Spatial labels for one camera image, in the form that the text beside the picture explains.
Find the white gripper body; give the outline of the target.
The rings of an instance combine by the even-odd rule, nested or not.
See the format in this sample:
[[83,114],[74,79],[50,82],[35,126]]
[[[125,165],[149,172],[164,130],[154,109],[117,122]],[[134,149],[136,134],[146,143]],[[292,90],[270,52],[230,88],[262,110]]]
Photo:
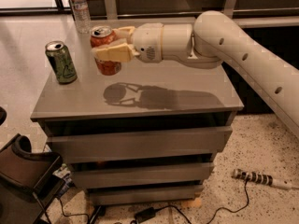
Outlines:
[[163,28],[161,23],[146,23],[135,29],[132,42],[137,59],[144,63],[159,63],[162,60]]

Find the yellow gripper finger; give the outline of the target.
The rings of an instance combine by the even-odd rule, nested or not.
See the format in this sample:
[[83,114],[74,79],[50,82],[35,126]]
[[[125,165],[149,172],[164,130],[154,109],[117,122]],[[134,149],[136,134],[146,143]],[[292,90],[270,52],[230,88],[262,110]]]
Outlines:
[[134,57],[138,56],[139,52],[134,49],[133,45],[121,43],[114,46],[109,44],[92,48],[92,54],[99,61],[128,63]]
[[113,29],[116,39],[125,39],[127,43],[132,42],[132,35],[135,31],[134,26],[125,26]]

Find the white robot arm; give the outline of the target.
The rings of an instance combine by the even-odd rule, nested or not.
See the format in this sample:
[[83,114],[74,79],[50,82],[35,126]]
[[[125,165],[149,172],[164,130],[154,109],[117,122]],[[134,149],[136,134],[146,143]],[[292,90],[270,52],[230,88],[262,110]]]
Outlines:
[[229,64],[281,121],[299,136],[299,70],[248,36],[219,11],[206,11],[193,24],[145,23],[114,30],[110,44],[92,48],[104,62],[176,61],[193,68]]

